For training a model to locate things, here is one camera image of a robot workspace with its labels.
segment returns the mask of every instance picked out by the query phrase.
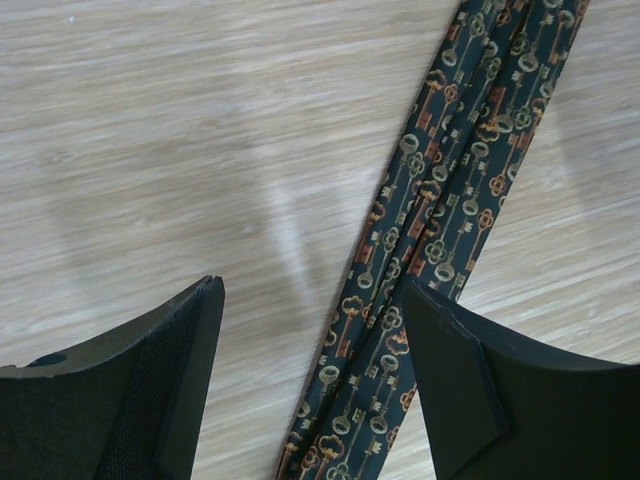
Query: necktie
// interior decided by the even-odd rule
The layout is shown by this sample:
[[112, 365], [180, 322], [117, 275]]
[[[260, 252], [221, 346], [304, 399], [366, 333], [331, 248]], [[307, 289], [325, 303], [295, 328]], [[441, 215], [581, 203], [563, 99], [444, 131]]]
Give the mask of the necktie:
[[416, 392], [399, 308], [458, 300], [589, 0], [463, 0], [370, 210], [279, 480], [377, 478]]

